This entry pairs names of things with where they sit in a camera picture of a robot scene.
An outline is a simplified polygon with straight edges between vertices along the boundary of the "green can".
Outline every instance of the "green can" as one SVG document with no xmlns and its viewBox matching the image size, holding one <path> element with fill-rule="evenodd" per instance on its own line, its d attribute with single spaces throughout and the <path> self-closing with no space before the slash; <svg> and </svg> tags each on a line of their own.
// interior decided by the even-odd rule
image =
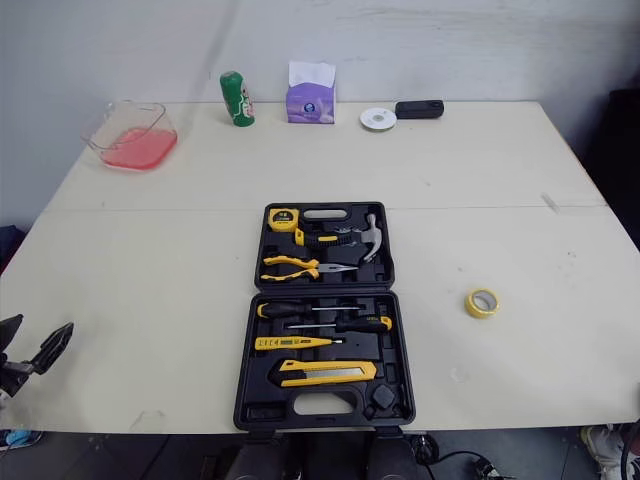
<svg viewBox="0 0 640 480">
<path fill-rule="evenodd" d="M 234 71 L 223 73 L 220 75 L 220 86 L 233 124 L 238 127 L 248 127 L 255 122 L 253 103 L 249 98 L 242 75 Z"/>
</svg>

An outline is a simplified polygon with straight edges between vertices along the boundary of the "table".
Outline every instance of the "table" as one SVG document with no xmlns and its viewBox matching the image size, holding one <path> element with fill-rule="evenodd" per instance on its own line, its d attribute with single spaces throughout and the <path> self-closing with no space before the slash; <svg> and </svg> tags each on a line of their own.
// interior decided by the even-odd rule
<svg viewBox="0 0 640 480">
<path fill-rule="evenodd" d="M 0 281 L 25 320 L 8 353 L 75 322 L 5 427 L 228 433 L 270 202 L 387 208 L 417 416 L 408 430 L 578 425 L 640 415 L 640 255 L 533 102 L 447 103 L 384 133 L 258 104 L 170 104 L 179 144 L 148 173 L 85 150 Z M 468 316 L 472 288 L 500 312 Z"/>
</svg>

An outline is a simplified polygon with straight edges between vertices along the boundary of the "hammer head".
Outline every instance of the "hammer head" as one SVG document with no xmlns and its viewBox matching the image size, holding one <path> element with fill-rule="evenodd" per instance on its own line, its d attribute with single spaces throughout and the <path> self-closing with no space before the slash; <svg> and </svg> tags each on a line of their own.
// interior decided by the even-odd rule
<svg viewBox="0 0 640 480">
<path fill-rule="evenodd" d="M 369 263 L 373 260 L 373 257 L 380 250 L 380 245 L 382 245 L 382 230 L 376 227 L 376 216 L 373 213 L 367 215 L 367 222 L 369 222 L 369 230 L 365 230 L 361 232 L 361 241 L 362 243 L 371 243 L 371 250 L 364 257 L 362 257 L 362 261 L 364 263 Z"/>
</svg>

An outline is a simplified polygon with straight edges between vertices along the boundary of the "black tool case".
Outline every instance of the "black tool case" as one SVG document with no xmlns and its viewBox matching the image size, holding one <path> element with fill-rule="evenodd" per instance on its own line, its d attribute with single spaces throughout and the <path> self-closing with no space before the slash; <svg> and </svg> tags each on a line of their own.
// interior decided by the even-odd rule
<svg viewBox="0 0 640 480">
<path fill-rule="evenodd" d="M 275 208 L 297 209 L 298 225 L 306 233 L 334 232 L 341 229 L 367 230 L 367 215 L 373 213 L 382 231 L 382 245 L 369 263 L 361 263 L 371 245 L 307 248 L 294 243 L 294 234 L 274 232 L 268 225 Z M 342 218 L 334 218 L 342 211 Z M 357 270 L 320 274 L 282 282 L 265 281 L 261 275 L 287 275 L 301 270 L 287 264 L 265 266 L 263 259 L 278 255 L 316 259 L 320 263 L 358 265 Z M 251 301 L 242 367 L 234 411 L 234 423 L 241 430 L 274 431 L 315 427 L 387 427 L 410 423 L 415 404 L 405 346 L 400 306 L 389 290 L 394 280 L 384 206 L 378 202 L 357 203 L 278 203 L 265 208 L 255 272 L 255 284 L 261 293 Z M 359 311 L 313 311 L 284 318 L 265 319 L 257 314 L 259 305 L 274 301 L 295 302 L 314 307 L 359 305 Z M 391 330 L 384 333 L 344 332 L 333 328 L 287 329 L 287 325 L 334 323 L 360 315 L 391 318 Z M 331 344 L 305 349 L 257 351 L 257 337 L 306 336 L 341 339 Z M 353 383 L 281 387 L 273 380 L 274 371 L 284 360 L 371 361 L 376 367 L 373 380 Z M 350 413 L 299 414 L 294 408 L 303 394 L 335 394 L 348 402 Z"/>
</svg>

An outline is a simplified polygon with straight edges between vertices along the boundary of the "shoe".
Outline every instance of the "shoe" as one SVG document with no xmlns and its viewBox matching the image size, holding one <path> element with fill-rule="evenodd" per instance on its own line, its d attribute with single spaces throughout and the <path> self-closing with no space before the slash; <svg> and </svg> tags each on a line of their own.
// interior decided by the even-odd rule
<svg viewBox="0 0 640 480">
<path fill-rule="evenodd" d="M 580 431 L 580 438 L 594 460 L 600 464 L 600 480 L 621 480 L 620 460 L 624 441 L 620 434 L 606 427 L 583 427 Z M 629 480 L 634 478 L 632 462 L 636 458 L 633 453 L 629 452 L 626 465 Z"/>
<path fill-rule="evenodd" d="M 0 452 L 28 447 L 42 438 L 42 432 L 35 430 L 0 430 Z"/>
</svg>

